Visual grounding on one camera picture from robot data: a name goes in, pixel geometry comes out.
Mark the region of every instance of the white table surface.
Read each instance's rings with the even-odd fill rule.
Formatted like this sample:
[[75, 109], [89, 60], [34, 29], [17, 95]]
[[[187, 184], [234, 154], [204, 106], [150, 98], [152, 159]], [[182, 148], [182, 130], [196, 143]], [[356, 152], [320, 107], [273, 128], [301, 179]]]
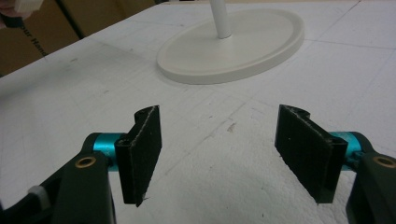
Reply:
[[93, 132], [128, 132], [160, 105], [163, 150], [139, 208], [119, 223], [347, 223], [355, 175], [317, 205], [274, 147], [279, 104], [311, 112], [327, 131], [356, 131], [396, 157], [396, 1], [230, 4], [298, 13], [305, 40], [265, 73], [209, 86], [156, 67], [171, 36], [211, 17], [209, 4], [159, 5], [0, 79], [0, 198], [9, 207], [75, 156]]

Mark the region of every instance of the white circular stand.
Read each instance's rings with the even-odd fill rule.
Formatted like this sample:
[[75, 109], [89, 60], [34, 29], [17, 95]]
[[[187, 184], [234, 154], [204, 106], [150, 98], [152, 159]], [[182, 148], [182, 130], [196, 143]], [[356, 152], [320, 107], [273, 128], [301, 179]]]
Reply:
[[286, 61], [304, 41], [303, 20], [285, 10], [239, 11], [228, 20], [229, 37], [218, 37], [214, 21], [208, 20], [168, 40], [157, 55], [163, 74], [187, 84], [235, 81]]

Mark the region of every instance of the white stand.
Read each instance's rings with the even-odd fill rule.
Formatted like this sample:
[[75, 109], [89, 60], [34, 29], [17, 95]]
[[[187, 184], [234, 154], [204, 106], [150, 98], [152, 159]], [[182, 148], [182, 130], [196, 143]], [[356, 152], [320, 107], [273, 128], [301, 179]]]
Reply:
[[215, 22], [193, 25], [158, 53], [157, 63], [166, 77], [187, 84], [251, 77], [286, 61], [304, 41], [304, 23], [294, 13], [253, 9], [231, 13], [227, 19], [223, 0], [210, 3]]

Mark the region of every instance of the screw hole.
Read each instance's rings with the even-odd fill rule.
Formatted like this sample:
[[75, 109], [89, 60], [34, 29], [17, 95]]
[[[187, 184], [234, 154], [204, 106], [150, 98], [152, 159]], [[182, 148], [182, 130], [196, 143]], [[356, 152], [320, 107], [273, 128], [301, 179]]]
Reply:
[[84, 157], [76, 161], [76, 167], [79, 169], [92, 166], [96, 162], [95, 157]]
[[385, 167], [396, 168], [396, 162], [386, 157], [374, 157], [373, 160]]

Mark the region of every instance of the black rubber pad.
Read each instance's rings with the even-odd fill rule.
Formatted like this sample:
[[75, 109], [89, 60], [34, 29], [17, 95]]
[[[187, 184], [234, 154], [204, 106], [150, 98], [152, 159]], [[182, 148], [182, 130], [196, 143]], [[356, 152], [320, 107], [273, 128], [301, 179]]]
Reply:
[[308, 112], [281, 105], [275, 146], [315, 201], [332, 203], [347, 142], [320, 128]]

